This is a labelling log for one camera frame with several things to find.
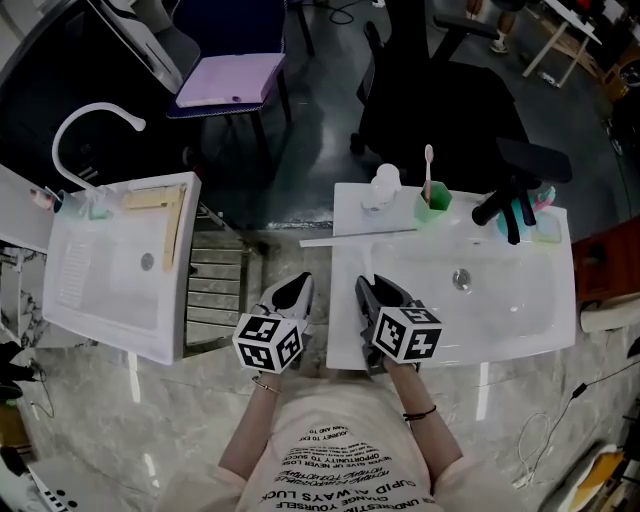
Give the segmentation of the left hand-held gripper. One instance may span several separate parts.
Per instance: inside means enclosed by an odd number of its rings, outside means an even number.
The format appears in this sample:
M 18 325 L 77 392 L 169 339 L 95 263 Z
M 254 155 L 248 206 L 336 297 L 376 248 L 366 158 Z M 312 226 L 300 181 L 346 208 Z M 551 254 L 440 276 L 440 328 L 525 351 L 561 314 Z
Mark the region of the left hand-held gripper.
M 304 271 L 268 287 L 232 335 L 243 367 L 280 374 L 300 358 L 314 294 L 312 274 Z

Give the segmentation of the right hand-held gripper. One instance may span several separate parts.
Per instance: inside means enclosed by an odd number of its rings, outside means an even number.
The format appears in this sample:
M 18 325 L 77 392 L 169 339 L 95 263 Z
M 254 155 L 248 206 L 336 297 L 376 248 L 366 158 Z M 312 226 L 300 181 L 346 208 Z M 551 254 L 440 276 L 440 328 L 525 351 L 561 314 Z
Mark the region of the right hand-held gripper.
M 420 366 L 434 356 L 443 324 L 427 308 L 409 307 L 414 299 L 404 288 L 379 274 L 372 282 L 360 275 L 355 293 L 366 323 L 360 335 L 370 373 L 384 372 L 385 358 Z

